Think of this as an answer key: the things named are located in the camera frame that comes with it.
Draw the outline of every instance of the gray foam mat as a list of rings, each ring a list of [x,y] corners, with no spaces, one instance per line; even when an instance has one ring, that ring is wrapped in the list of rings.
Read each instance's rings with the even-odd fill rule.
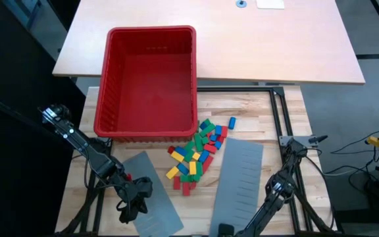
[[[242,230],[257,210],[263,145],[226,139],[209,236],[216,237],[220,223]]]
[[[179,218],[156,170],[146,152],[124,162],[125,171],[133,179],[147,176],[153,182],[153,193],[146,198],[147,214],[138,213],[133,221],[141,237],[166,237],[181,230],[184,225]]]

